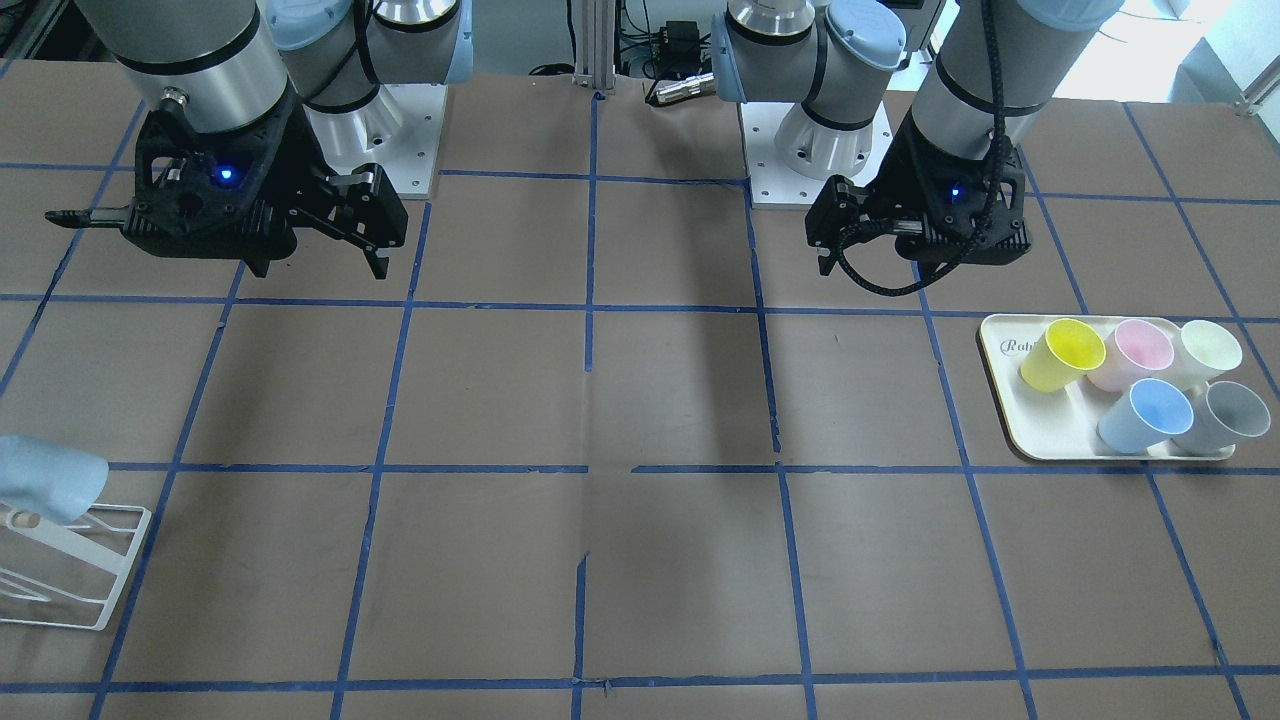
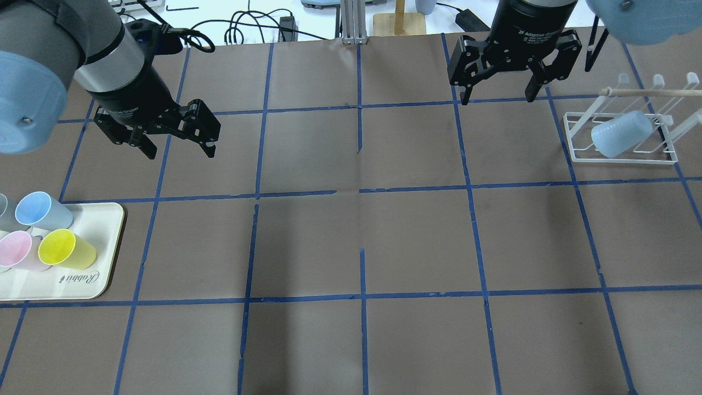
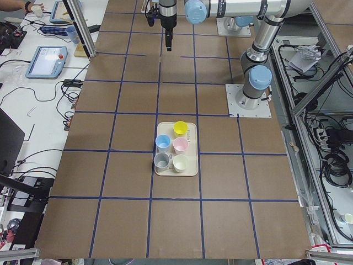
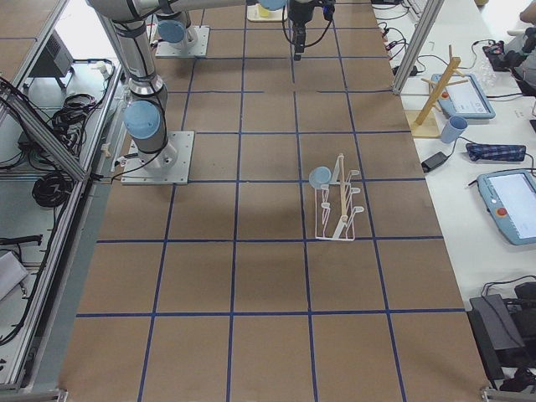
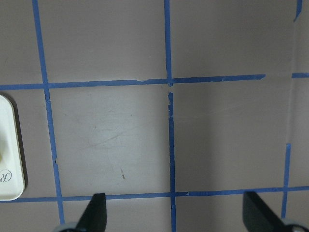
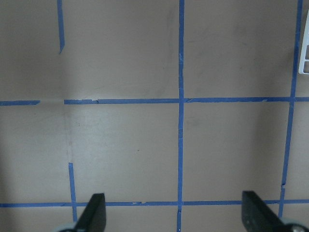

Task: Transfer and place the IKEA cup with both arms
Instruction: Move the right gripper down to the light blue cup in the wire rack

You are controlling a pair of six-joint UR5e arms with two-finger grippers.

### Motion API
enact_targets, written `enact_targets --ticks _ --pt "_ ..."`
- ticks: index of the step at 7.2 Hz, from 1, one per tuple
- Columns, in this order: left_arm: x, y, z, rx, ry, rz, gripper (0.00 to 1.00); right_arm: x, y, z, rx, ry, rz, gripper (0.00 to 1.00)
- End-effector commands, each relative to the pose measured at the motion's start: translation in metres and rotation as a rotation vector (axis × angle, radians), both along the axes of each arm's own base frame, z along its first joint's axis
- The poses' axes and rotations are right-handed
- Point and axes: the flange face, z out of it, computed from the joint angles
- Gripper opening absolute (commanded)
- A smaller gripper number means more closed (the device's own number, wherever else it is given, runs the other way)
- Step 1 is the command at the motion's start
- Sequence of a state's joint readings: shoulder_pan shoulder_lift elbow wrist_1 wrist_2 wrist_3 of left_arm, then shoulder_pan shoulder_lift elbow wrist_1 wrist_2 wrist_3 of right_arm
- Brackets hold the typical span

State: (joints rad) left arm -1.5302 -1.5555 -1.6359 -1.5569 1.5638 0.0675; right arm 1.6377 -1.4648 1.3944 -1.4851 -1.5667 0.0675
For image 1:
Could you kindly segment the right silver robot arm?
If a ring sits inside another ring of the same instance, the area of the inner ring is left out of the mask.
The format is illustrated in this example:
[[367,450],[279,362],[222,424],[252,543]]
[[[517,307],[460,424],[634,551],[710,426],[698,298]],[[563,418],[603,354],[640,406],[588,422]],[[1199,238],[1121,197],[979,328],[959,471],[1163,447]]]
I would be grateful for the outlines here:
[[256,277],[310,228],[385,279],[408,237],[389,164],[412,155],[394,87],[474,73],[470,1],[81,1],[148,104],[120,208],[50,210],[155,258],[236,260]]

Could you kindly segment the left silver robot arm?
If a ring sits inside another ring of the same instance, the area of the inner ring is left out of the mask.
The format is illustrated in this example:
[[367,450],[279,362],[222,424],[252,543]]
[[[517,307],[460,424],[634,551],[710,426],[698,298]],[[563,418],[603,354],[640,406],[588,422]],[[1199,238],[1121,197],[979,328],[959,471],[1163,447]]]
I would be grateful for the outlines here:
[[963,1],[886,155],[867,183],[837,163],[840,137],[867,138],[908,32],[878,1],[728,1],[713,18],[716,91],[787,102],[776,141],[822,182],[805,217],[818,270],[883,296],[963,264],[1004,266],[1033,245],[1018,143],[1117,1]]

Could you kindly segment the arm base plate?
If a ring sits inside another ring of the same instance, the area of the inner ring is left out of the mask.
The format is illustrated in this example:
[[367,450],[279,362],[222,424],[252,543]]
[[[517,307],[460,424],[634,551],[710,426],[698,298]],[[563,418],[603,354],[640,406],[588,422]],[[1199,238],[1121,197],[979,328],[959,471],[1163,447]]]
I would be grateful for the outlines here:
[[884,104],[852,131],[818,124],[791,102],[745,102],[739,114],[755,208],[809,208],[832,176],[865,187],[892,142]]
[[330,167],[352,174],[376,163],[402,199],[428,200],[449,88],[444,85],[384,85],[365,106],[340,114],[305,111]]

